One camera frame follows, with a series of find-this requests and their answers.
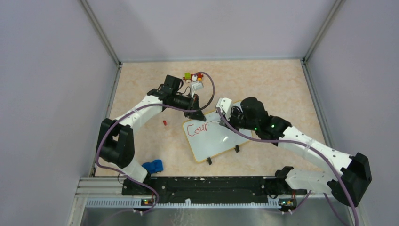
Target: green block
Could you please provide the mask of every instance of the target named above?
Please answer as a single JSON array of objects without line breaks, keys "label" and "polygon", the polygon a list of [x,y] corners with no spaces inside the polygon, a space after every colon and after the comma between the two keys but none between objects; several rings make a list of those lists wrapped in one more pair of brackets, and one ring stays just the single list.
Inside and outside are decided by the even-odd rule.
[{"label": "green block", "polygon": [[185,79],[191,79],[191,74],[189,72],[184,73]]}]

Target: blue toy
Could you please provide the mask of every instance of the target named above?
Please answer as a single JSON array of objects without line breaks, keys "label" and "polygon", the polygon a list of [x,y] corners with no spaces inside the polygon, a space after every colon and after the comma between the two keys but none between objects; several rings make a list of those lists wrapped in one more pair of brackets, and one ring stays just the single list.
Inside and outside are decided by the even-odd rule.
[{"label": "blue toy", "polygon": [[162,160],[156,159],[152,162],[146,162],[142,165],[150,174],[163,171]]}]

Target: small toy pieces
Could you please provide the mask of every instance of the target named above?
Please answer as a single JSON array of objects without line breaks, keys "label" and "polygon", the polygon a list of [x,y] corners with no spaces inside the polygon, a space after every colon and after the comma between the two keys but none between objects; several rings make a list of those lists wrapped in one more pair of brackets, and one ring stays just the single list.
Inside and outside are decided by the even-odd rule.
[{"label": "small toy pieces", "polygon": [[149,172],[149,174],[160,173],[163,171],[163,165],[160,159],[156,159],[152,162],[146,162],[142,166]]},{"label": "small toy pieces", "polygon": [[189,72],[184,73],[183,80],[185,80],[187,83],[190,83],[192,81],[202,81],[202,78],[204,77],[203,74],[190,74]]}]

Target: cable tie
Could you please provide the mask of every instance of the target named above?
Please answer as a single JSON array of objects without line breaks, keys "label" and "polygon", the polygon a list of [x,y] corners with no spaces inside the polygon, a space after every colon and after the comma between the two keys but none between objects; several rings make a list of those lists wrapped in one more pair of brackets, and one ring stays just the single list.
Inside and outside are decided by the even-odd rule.
[{"label": "cable tie", "polygon": [[306,142],[307,146],[305,147],[305,152],[308,152],[309,148],[312,146],[312,144],[315,142],[315,139],[311,139],[310,141]]}]

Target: enclosure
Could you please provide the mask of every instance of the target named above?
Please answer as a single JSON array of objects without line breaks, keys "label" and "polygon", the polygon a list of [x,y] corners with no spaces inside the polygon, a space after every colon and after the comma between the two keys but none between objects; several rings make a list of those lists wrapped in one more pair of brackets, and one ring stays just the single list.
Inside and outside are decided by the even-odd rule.
[{"label": "enclosure", "polygon": [[[395,0],[2,2],[1,224],[98,225],[135,207],[102,202],[135,200],[121,195],[125,177],[95,169],[101,122],[126,113],[167,74],[204,71],[215,82],[205,113],[220,97],[257,97],[313,139],[366,155],[373,181],[356,208],[359,225],[396,225],[398,198],[383,195],[394,195],[398,172],[398,9]],[[203,84],[200,106],[212,94],[210,80]],[[257,142],[198,163],[185,121],[171,109],[150,119],[135,134],[135,159],[162,159],[157,176],[171,178],[320,171]],[[292,215],[268,213],[271,202],[160,205],[104,225],[340,225],[322,193]],[[354,224],[350,208],[333,206]]]}]

